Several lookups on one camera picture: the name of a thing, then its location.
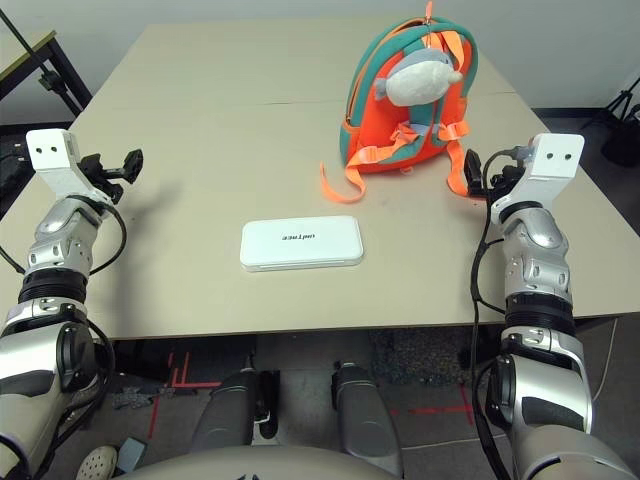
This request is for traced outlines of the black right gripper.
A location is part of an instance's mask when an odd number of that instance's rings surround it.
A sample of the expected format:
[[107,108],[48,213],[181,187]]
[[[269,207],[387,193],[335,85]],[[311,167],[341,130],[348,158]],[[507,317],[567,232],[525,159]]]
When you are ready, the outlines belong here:
[[[497,201],[514,188],[525,172],[524,148],[511,148],[500,150],[489,157],[483,170],[480,157],[477,152],[469,149],[464,159],[464,176],[467,182],[467,194],[470,197],[485,198],[487,201]],[[502,172],[495,174],[488,180],[489,168],[499,157],[509,157],[514,165],[506,165]]]

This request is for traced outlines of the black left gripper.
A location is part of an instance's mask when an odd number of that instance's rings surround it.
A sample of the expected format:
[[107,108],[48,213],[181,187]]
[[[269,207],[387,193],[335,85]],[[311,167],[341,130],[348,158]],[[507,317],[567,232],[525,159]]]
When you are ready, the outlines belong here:
[[118,204],[124,189],[121,185],[112,183],[112,180],[124,179],[129,184],[133,184],[143,168],[143,162],[142,150],[136,149],[126,155],[121,168],[105,169],[100,162],[99,154],[83,157],[79,167],[94,187],[105,193],[113,204]]

